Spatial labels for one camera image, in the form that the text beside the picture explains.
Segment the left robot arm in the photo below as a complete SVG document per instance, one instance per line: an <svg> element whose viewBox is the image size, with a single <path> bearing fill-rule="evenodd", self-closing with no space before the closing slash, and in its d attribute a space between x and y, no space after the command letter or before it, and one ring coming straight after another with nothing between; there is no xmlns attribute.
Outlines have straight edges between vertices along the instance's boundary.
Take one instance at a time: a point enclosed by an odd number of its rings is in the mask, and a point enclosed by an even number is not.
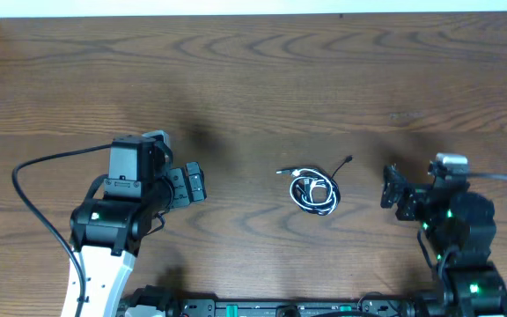
<svg viewBox="0 0 507 317"><path fill-rule="evenodd" d="M172 166L162 130L116 137L109 169L70 217L73 259L64 316L114 316L152 221L206 199L199 164Z"/></svg>

